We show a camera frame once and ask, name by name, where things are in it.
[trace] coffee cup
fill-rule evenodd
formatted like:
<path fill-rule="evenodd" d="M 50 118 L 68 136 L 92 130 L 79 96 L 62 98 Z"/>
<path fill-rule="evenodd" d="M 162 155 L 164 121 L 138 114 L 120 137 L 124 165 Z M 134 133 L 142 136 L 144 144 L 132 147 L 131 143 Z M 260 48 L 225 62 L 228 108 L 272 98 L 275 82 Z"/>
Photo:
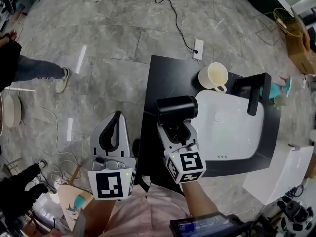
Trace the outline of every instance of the coffee cup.
<path fill-rule="evenodd" d="M 217 92 L 227 91 L 225 83 L 228 80 L 228 72 L 225 66 L 219 62 L 213 62 L 198 73 L 199 83 L 206 89 L 215 89 Z"/>

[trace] pink shirt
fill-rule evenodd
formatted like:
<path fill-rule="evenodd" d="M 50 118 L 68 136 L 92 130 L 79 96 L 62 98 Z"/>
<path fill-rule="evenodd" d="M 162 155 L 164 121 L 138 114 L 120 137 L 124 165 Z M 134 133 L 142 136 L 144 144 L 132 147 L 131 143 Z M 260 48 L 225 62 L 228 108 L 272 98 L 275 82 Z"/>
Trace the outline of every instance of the pink shirt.
<path fill-rule="evenodd" d="M 145 192 L 140 185 L 135 185 L 131 198 L 116 202 L 108 225 L 99 237 L 173 236 L 170 220 L 189 216 L 181 194 L 154 184 Z"/>

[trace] gray tile floor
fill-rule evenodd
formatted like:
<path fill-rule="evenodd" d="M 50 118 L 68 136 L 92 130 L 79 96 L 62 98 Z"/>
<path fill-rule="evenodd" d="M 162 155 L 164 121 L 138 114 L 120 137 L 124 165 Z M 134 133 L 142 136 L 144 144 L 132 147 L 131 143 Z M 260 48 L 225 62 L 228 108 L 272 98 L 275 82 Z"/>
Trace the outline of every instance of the gray tile floor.
<path fill-rule="evenodd" d="M 22 157 L 18 170 L 40 158 L 49 162 L 45 171 L 50 182 L 52 167 L 69 154 L 58 154 L 55 117 L 35 106 L 45 107 L 57 116 L 60 151 L 72 152 L 83 164 L 77 186 L 88 188 L 89 139 L 93 129 L 107 115 L 122 110 L 127 119 L 130 140 L 139 137 L 151 55 L 191 59 L 175 26 L 175 15 L 168 2 L 155 0 L 42 0 L 35 4 L 23 22 L 18 42 L 22 55 L 55 62 L 72 70 L 63 94 L 55 93 L 52 80 L 22 82 L 23 123 L 5 131 L 0 138 L 4 156 Z M 247 0 L 172 0 L 189 46 L 194 39 L 205 41 L 202 66 L 223 63 L 231 72 L 249 76 L 268 72 L 274 82 L 278 76 L 293 77 L 288 106 L 282 108 L 279 139 L 306 144 L 312 127 L 314 105 L 303 76 L 289 60 L 284 35 L 263 31 L 269 46 L 255 34 L 264 26 Z M 67 141 L 72 119 L 71 140 Z M 73 171 L 65 162 L 62 171 Z M 204 178 L 201 184 L 219 209 L 251 219 L 262 205 L 242 188 L 245 174 Z"/>

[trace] black countertop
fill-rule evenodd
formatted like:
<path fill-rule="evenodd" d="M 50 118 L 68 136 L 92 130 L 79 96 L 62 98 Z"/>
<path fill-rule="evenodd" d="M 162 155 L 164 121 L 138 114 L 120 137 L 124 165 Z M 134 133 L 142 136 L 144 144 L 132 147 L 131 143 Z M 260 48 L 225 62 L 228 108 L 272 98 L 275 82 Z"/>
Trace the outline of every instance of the black countertop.
<path fill-rule="evenodd" d="M 194 60 L 152 56 L 139 149 L 139 175 L 150 175 L 153 164 L 164 156 L 156 127 L 155 101 L 184 95 L 195 97 L 200 91 L 205 90 L 198 81 L 198 72 L 201 68 L 202 66 Z M 228 74 L 226 94 L 249 99 L 249 92 L 240 93 L 234 89 L 236 79 L 241 76 L 230 72 Z M 269 167 L 277 142 L 281 111 L 270 101 L 260 102 L 264 107 L 264 122 L 256 153 L 251 158 L 243 160 L 207 161 L 204 177 L 240 174 Z"/>

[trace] black cable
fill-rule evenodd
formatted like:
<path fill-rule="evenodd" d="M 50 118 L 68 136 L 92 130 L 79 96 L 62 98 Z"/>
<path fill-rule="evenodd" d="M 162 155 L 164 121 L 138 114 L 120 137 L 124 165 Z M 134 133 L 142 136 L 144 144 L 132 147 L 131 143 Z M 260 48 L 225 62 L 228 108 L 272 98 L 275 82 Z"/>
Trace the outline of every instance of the black cable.
<path fill-rule="evenodd" d="M 176 14 L 176 26 L 177 26 L 177 28 L 178 28 L 178 30 L 179 30 L 181 36 L 182 36 L 183 42 L 184 42 L 184 44 L 186 45 L 186 47 L 187 47 L 189 50 L 192 50 L 194 53 L 198 53 L 197 50 L 194 50 L 194 49 L 191 49 L 191 48 L 188 47 L 188 45 L 187 45 L 187 43 L 186 43 L 186 41 L 185 41 L 185 39 L 184 39 L 184 36 L 183 36 L 182 31 L 181 31 L 180 28 L 178 27 L 178 23 L 177 23 L 177 17 L 178 17 L 178 15 L 177 15 L 176 10 L 175 10 L 175 9 L 173 8 L 173 6 L 172 6 L 171 0 L 159 0 L 159 2 L 158 2 L 158 0 L 155 0 L 155 3 L 159 4 L 159 3 L 162 3 L 163 1 L 169 1 L 170 5 L 171 5 L 171 8 L 173 9 L 174 13 Z"/>
<path fill-rule="evenodd" d="M 63 218 L 60 218 L 59 219 L 59 222 L 61 223 L 61 224 L 63 224 L 66 228 L 69 228 L 69 226 L 68 226 L 68 223 L 67 223 L 67 220 L 66 219 L 63 219 Z"/>
<path fill-rule="evenodd" d="M 304 76 L 305 81 L 306 81 L 306 86 L 307 86 L 307 88 L 309 88 L 309 87 L 310 87 L 310 82 L 307 80 L 307 78 L 306 78 L 306 76 L 305 76 L 305 75 L 303 75 L 303 76 Z"/>
<path fill-rule="evenodd" d="M 302 191 L 301 191 L 301 193 L 300 193 L 299 195 L 296 195 L 297 189 L 298 189 L 298 187 L 300 187 L 300 186 L 302 187 Z M 297 187 L 297 189 L 296 189 L 295 193 L 293 194 L 293 197 L 298 198 L 301 194 L 303 194 L 303 191 L 304 191 L 304 185 L 303 185 L 303 184 L 301 184 L 300 186 L 298 186 L 298 187 Z"/>
<path fill-rule="evenodd" d="M 50 186 L 50 188 L 51 188 L 52 190 L 55 190 L 55 191 L 57 192 L 57 189 L 49 184 L 48 180 L 46 179 L 46 177 L 44 176 L 44 174 L 43 174 L 43 172 L 42 172 L 41 170 L 40 170 L 40 173 L 41 173 L 41 175 L 44 177 L 44 179 L 45 179 L 45 181 L 46 181 L 46 184 L 47 184 L 48 186 Z"/>
<path fill-rule="evenodd" d="M 19 37 L 16 38 L 16 41 L 19 40 L 19 38 L 20 38 L 20 36 L 21 36 L 21 34 L 22 34 L 22 31 L 23 31 L 23 27 L 24 27 L 24 24 L 23 24 L 23 23 L 20 23 L 20 19 L 18 20 L 17 23 L 18 23 L 19 25 L 22 25 L 22 30 L 20 31 Z"/>

